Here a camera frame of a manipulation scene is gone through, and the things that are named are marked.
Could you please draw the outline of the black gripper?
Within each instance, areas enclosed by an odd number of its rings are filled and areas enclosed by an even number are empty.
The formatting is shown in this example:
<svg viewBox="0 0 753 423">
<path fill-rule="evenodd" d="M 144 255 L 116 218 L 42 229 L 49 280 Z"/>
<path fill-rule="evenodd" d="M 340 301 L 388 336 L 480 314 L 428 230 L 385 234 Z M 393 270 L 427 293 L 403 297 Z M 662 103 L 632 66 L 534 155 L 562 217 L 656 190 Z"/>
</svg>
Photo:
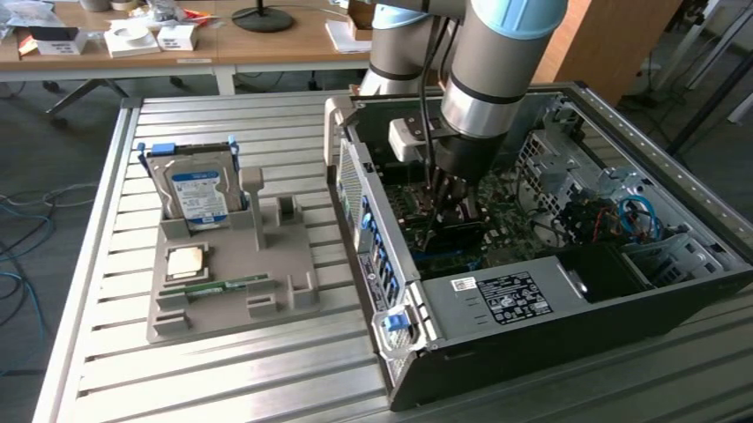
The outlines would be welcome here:
<svg viewBox="0 0 753 423">
<path fill-rule="evenodd" d="M 500 137 L 441 137 L 435 143 L 435 163 L 449 176 L 476 184 L 489 172 L 500 149 Z"/>
</svg>

